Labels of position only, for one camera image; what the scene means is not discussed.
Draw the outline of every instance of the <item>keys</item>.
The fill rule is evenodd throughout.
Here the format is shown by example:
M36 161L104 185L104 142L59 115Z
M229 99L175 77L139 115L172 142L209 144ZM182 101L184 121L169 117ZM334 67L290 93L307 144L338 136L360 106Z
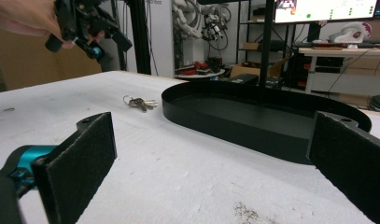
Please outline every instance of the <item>keys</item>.
M123 97L123 102L131 107L139 108L143 113L146 113L148 110L154 109L154 107L158 106L156 100L144 101L141 98L133 98L132 96L126 95Z

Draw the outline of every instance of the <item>key ring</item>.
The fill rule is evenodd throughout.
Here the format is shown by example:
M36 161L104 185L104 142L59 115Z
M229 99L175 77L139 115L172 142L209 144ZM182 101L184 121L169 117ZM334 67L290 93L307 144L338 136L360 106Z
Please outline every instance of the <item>key ring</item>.
M123 103L125 103L126 105L128 105L129 102L126 102L126 101L125 101L125 98L130 98L131 100L134 99L134 98L133 98L132 96L130 96L130 95L125 95L125 96L123 96Z

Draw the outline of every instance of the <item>shelving unit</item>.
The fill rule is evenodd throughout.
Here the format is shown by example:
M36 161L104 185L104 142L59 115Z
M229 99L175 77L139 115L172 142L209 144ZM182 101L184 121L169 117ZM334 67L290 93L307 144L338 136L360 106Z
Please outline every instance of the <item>shelving unit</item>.
M242 13L242 2L248 2L248 10L247 10L247 21L243 22L241 21L240 19L240 15ZM243 45L243 43L241 43L239 37L240 37L240 32L241 32L241 28L246 26L246 42L249 41L249 30L250 30L250 27L251 26L254 26L254 25L263 25L264 22L262 21L251 21L251 17L252 17L252 10L251 10L251 2L252 0L246 0L246 1L238 1L238 24L237 24L237 33L236 33L236 63L239 63L239 52L240 51L245 51L246 52L246 60L248 58L248 53L250 51L259 51L260 50L256 50L256 49L243 49L241 45ZM282 48L282 58L285 58L286 55L287 55L287 45L288 45L288 40L289 40L289 33L290 33L290 25L289 24L275 24L275 25L284 25L286 26L286 32L285 32L285 37L284 37L284 44L285 44L285 48ZM291 35L291 42L293 41L293 37L294 37L294 34L295 34L295 25L292 25L292 35ZM263 36L263 33L261 33L259 36L257 36L256 39L259 39L260 37Z

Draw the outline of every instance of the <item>white table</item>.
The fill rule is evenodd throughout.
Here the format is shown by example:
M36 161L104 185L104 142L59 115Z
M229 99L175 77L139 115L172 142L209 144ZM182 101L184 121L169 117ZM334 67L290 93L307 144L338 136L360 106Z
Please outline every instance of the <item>white table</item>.
M317 57L378 58L380 49L299 49L304 56L311 56L312 62L306 81L305 92L329 91L356 95L380 94L380 77L315 72Z
M177 80L109 72L0 93L0 168L23 145L59 145L111 111L118 158L78 223L371 223L314 166L281 161L176 125L161 93ZM142 113L124 95L155 99ZM380 138L380 114L370 113ZM36 190L20 200L47 223Z

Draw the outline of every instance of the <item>black tray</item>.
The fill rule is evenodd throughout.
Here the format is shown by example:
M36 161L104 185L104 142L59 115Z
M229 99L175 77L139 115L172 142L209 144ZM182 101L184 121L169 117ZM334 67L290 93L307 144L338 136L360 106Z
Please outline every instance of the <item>black tray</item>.
M226 81L186 82L162 93L163 114L174 123L285 161L306 158L316 111L350 119L368 132L370 119L331 99Z

